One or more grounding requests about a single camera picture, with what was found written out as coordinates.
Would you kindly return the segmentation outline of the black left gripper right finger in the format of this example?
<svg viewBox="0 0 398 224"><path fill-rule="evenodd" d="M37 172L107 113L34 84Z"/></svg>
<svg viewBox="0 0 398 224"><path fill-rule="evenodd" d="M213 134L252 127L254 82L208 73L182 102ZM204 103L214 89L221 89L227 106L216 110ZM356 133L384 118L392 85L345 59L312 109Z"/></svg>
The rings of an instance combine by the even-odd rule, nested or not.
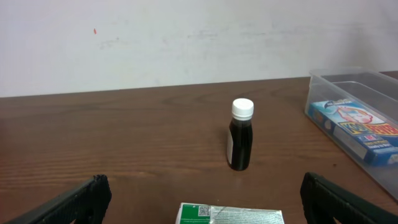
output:
<svg viewBox="0 0 398 224"><path fill-rule="evenodd" d="M313 172L304 175L300 196L308 224L397 224L397 215Z"/></svg>

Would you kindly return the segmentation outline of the blue Kool Fever box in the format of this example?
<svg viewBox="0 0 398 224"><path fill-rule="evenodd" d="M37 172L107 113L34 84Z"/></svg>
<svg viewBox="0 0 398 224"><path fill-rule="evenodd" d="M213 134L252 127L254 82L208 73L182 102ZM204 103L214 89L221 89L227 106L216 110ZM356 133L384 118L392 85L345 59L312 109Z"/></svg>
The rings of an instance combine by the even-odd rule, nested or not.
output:
<svg viewBox="0 0 398 224"><path fill-rule="evenodd" d="M308 112L324 131L371 166L397 163L397 128L359 103L343 99L310 103Z"/></svg>

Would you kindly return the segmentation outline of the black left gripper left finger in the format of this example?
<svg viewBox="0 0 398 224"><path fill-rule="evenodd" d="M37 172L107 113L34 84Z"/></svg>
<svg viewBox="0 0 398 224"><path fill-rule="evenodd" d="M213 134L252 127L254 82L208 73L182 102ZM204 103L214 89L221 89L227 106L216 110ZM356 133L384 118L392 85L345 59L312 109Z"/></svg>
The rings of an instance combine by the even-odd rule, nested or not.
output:
<svg viewBox="0 0 398 224"><path fill-rule="evenodd" d="M102 224L111 197L107 176L94 175L78 187L56 196L9 223Z"/></svg>

